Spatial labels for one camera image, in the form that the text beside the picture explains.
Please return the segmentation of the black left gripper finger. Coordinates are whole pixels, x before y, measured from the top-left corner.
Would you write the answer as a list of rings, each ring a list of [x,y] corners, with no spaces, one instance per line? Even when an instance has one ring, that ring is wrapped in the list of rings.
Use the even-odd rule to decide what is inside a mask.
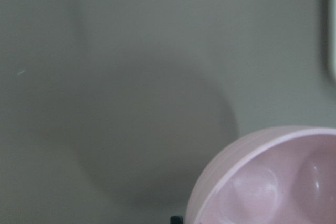
[[[183,216],[171,216],[170,224],[183,224]]]

